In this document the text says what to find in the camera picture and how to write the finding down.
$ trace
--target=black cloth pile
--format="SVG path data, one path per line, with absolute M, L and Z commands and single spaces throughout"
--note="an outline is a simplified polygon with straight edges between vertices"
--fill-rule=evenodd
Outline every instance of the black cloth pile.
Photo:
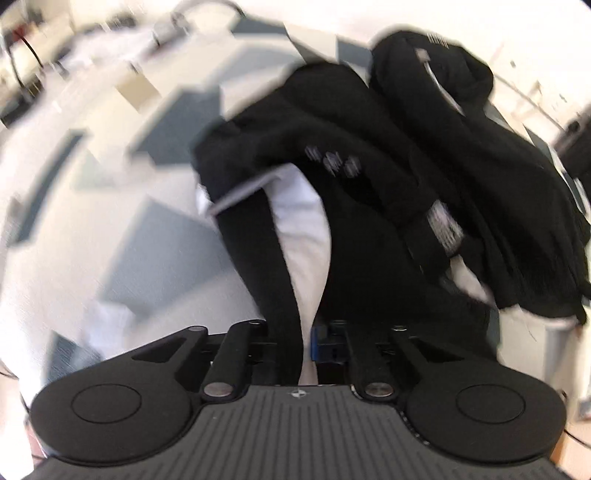
M 194 167 L 217 202 L 270 168 L 296 165 L 330 226 L 319 313 L 430 322 L 439 336 L 484 354 L 486 309 L 440 282 L 450 258 L 462 256 L 499 308 L 582 319 L 589 225 L 543 154 L 485 116 L 489 67 L 432 40 L 410 31 L 383 39 L 369 87 L 344 65 L 297 69 L 213 128 Z M 222 212 L 218 223 L 272 332 L 293 344 L 297 312 L 291 299 L 287 307 L 278 300 L 289 276 L 278 244 L 262 240 L 273 225 L 265 195 Z M 300 351 L 301 339 L 285 355 Z

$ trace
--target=gray carpet tile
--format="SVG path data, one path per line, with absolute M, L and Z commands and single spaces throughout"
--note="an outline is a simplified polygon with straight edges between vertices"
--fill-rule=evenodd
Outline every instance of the gray carpet tile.
M 208 92 L 181 90 L 132 153 L 147 153 L 154 164 L 188 164 L 192 148 L 207 128 L 221 118 L 219 89 Z
M 150 200 L 100 297 L 126 305 L 142 321 L 232 268 L 216 231 Z
M 506 129 L 513 130 L 509 126 L 509 124 L 507 123 L 507 120 L 505 120 L 505 118 L 502 116 L 499 109 L 496 106 L 494 106 L 492 103 L 490 103 L 490 102 L 486 103 L 486 105 L 484 106 L 484 113 L 488 118 L 501 124 Z
M 224 69 L 216 73 L 211 82 L 221 85 L 249 73 L 289 65 L 297 61 L 301 62 L 301 58 L 295 52 L 289 53 L 264 47 L 247 47 L 232 58 Z
M 552 162 L 552 154 L 550 153 L 550 147 L 548 144 L 542 140 L 538 135 L 533 133 L 529 128 L 524 125 L 527 134 L 530 136 L 532 143 L 538 147 L 538 149 L 546 156 L 548 160 Z
M 35 191 L 35 194 L 30 202 L 27 202 L 27 212 L 25 213 L 24 219 L 22 220 L 21 226 L 18 230 L 18 235 L 14 241 L 14 244 L 19 244 L 29 240 L 31 233 L 35 227 L 37 217 L 41 212 L 41 208 L 47 194 L 49 193 L 53 182 L 57 178 L 61 168 L 65 165 L 66 161 L 70 157 L 70 154 L 74 151 L 80 140 L 84 138 L 84 132 L 71 131 L 65 136 L 57 155 L 49 163 L 45 175 L 41 178 L 41 181 Z
M 339 62 L 347 62 L 368 70 L 371 65 L 371 51 L 361 45 L 355 45 L 345 40 L 338 39 L 337 59 Z
M 233 34 L 275 34 L 287 35 L 287 30 L 283 25 L 274 25 L 261 22 L 253 18 L 241 17 L 238 23 L 232 28 Z
M 91 348 L 83 348 L 57 332 L 53 332 L 48 348 L 46 382 L 51 383 L 67 374 L 97 364 L 101 356 Z

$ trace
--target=round black pad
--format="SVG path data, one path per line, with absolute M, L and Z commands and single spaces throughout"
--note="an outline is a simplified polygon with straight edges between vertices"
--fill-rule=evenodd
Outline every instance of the round black pad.
M 72 409 L 82 420 L 92 423 L 115 423 L 139 410 L 142 397 L 125 385 L 95 385 L 78 393 Z
M 411 392 L 406 414 L 434 447 L 479 463 L 547 455 L 566 411 L 545 383 L 493 362 L 434 364 Z
M 53 382 L 31 407 L 44 448 L 89 465 L 125 463 L 155 453 L 174 441 L 190 416 L 190 399 L 166 364 L 129 358 Z
M 516 391 L 500 385 L 474 385 L 456 397 L 458 409 L 481 423 L 507 423 L 525 410 L 525 401 Z

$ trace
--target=black cable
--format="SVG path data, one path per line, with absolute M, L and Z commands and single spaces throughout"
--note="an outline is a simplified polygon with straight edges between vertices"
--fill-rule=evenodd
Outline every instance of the black cable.
M 18 40 L 22 40 L 22 42 L 28 47 L 28 49 L 31 50 L 35 59 L 37 60 L 37 63 L 39 64 L 41 69 L 43 69 L 43 64 L 41 62 L 41 59 L 39 58 L 39 55 L 37 55 L 37 52 L 33 49 L 33 47 L 31 47 L 31 44 L 27 41 L 27 39 L 21 35 L 17 35 L 17 41 Z M 10 58 L 10 65 L 12 66 L 12 71 L 14 72 L 14 77 L 17 79 L 17 82 L 21 86 L 21 89 L 25 89 L 25 84 L 22 82 L 21 77 L 17 72 L 17 64 L 14 61 L 14 56 L 12 55 L 11 45 L 8 45 L 6 50 L 8 53 L 8 57 Z
M 10 380 L 18 380 L 18 377 L 16 375 L 7 374 L 4 372 L 0 372 L 0 375 L 6 378 L 10 378 Z
M 27 402 L 25 402 L 25 399 L 22 397 L 22 393 L 21 393 L 21 403 L 22 403 L 22 406 L 27 411 L 27 413 L 31 413 L 31 409 L 27 406 Z
M 571 437 L 575 442 L 579 443 L 580 445 L 584 446 L 585 448 L 591 450 L 591 443 L 587 443 L 584 442 L 583 440 L 581 440 L 580 438 L 574 436 L 572 433 L 570 433 L 568 430 L 564 430 L 565 434 L 568 435 L 569 437 Z
M 33 50 L 33 47 L 31 47 L 31 44 L 27 41 L 27 39 L 25 37 L 22 36 L 18 36 L 19 40 L 22 40 L 22 42 L 29 47 L 29 50 L 31 50 L 31 52 L 33 53 L 33 55 L 35 56 L 35 59 L 37 60 L 37 63 L 39 64 L 39 66 L 41 67 L 41 69 L 43 69 L 43 64 L 41 63 L 41 59 L 39 58 L 39 56 L 37 55 L 37 52 L 35 52 L 35 50 Z
M 25 84 L 22 82 L 18 72 L 17 72 L 17 64 L 14 61 L 14 56 L 12 55 L 12 50 L 10 49 L 10 45 L 6 47 L 8 57 L 10 58 L 10 65 L 12 65 L 12 71 L 14 72 L 14 77 L 16 78 L 18 84 L 21 86 L 21 89 L 25 89 Z

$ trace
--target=white wall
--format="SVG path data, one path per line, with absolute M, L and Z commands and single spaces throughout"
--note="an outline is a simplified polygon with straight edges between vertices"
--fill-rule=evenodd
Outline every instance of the white wall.
M 102 22 L 121 11 L 153 21 L 178 0 L 29 0 L 70 2 L 74 24 Z M 238 0 L 246 12 L 367 41 L 393 25 L 415 25 L 461 41 L 486 61 L 504 45 L 518 67 L 515 83 L 539 80 L 569 102 L 591 102 L 591 9 L 581 0 Z
M 23 21 L 24 21 L 23 8 L 17 2 L 13 3 L 2 14 L 2 28 L 4 30 L 8 30 L 10 28 L 17 27 L 18 25 L 22 24 Z
M 70 10 L 70 0 L 26 0 L 25 3 L 27 8 L 41 11 L 44 20 L 48 22 Z

